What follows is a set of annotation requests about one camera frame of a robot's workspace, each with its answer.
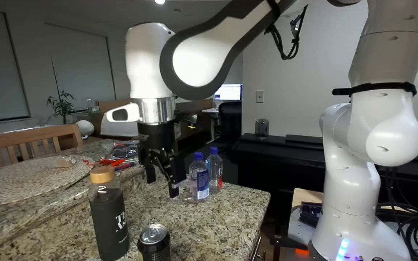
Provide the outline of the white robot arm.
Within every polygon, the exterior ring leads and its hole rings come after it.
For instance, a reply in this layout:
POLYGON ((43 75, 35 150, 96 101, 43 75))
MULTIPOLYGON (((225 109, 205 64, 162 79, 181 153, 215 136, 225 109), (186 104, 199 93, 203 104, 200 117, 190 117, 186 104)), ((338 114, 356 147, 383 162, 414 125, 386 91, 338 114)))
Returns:
MULTIPOLYGON (((281 15, 306 0, 229 0, 210 20, 170 31, 161 22, 131 27, 125 37, 133 122, 155 99, 199 101, 213 95, 238 57, 281 15)), ((367 21, 350 67, 347 104, 319 120, 325 157, 322 217, 311 247, 324 261, 411 261, 403 240, 376 218, 379 167, 418 157, 412 108, 418 73, 418 0, 367 0, 367 21)))

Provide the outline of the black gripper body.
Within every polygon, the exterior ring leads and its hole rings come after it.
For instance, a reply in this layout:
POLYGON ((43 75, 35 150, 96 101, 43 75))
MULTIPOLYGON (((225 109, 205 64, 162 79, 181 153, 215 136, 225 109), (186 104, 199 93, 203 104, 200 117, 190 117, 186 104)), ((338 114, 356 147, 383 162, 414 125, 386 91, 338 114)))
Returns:
POLYGON ((168 163, 176 147, 174 122, 161 125, 138 125, 139 163, 144 165, 149 156, 157 156, 162 166, 168 163))

